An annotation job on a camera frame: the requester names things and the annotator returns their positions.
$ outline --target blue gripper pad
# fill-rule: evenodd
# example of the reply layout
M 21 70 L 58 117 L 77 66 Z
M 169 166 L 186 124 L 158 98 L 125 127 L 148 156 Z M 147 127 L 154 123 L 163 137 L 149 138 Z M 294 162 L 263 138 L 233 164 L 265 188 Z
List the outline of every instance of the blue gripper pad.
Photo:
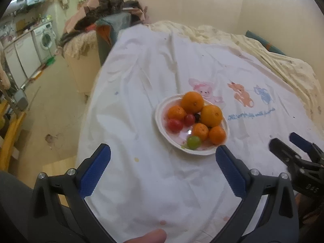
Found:
M 221 171 L 223 172 L 235 196 L 244 198 L 247 194 L 247 184 L 243 176 L 240 174 L 240 171 L 236 168 L 232 160 L 228 157 L 227 153 L 221 146 L 216 149 L 215 155 L 216 162 L 221 168 Z
M 103 148 L 99 151 L 98 149 L 95 151 L 95 153 L 98 154 L 80 180 L 79 195 L 82 199 L 92 194 L 110 161 L 110 147 L 106 144 L 101 144 L 101 146 L 103 146 Z
M 297 133 L 292 132 L 289 135 L 289 140 L 296 145 L 297 147 L 299 147 L 300 149 L 302 149 L 305 153 L 309 153 L 312 149 L 312 144 L 305 140 L 304 138 L 300 137 Z

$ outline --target white bedsheet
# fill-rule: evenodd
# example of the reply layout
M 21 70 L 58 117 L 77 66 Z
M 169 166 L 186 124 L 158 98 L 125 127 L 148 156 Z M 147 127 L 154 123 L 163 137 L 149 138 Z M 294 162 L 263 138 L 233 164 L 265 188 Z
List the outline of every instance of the white bedsheet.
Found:
M 271 138 L 289 143 L 294 131 L 324 148 L 292 88 L 254 56 L 144 26 L 126 29 L 101 69 L 77 157 L 80 164 L 100 143 L 111 147 L 111 161 L 86 201 L 117 242 L 156 228 L 167 232 L 167 242 L 210 242 L 240 202 L 215 156 L 187 155 L 158 132 L 157 104 L 192 90 L 223 98 L 227 147 L 264 175 L 286 171 L 268 151 Z

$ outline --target metal screw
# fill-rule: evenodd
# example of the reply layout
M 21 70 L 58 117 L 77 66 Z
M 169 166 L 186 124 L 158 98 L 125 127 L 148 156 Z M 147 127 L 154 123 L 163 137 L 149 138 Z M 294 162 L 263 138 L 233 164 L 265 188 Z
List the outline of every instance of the metal screw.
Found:
M 259 173 L 260 173 L 257 169 L 251 169 L 250 172 L 252 175 L 259 175 Z
M 286 173 L 281 173 L 280 176 L 281 176 L 282 179 L 288 179 L 289 178 L 288 174 L 286 174 Z
M 39 179 L 43 179 L 45 176 L 46 176 L 46 173 L 40 173 L 40 174 L 38 175 L 38 178 L 39 178 Z
M 76 170 L 74 168 L 68 169 L 66 172 L 68 175 L 74 175 L 76 173 Z

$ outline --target blue elephant print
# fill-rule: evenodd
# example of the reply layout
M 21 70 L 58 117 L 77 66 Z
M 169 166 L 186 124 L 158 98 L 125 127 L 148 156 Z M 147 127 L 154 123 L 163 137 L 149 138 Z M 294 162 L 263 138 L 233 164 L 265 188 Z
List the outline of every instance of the blue elephant print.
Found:
M 266 89 L 260 88 L 258 85 L 254 87 L 254 92 L 261 96 L 261 99 L 265 104 L 269 104 L 272 100 L 269 92 Z

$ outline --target washing machine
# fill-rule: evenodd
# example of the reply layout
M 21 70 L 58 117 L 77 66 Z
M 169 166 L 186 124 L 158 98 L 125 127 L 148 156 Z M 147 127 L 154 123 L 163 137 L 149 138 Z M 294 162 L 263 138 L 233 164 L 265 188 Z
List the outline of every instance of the washing machine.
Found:
M 45 23 L 35 28 L 31 35 L 33 37 L 34 45 L 39 57 L 40 62 L 46 63 L 46 61 L 54 56 L 56 50 L 55 38 L 56 35 L 52 28 L 52 23 Z

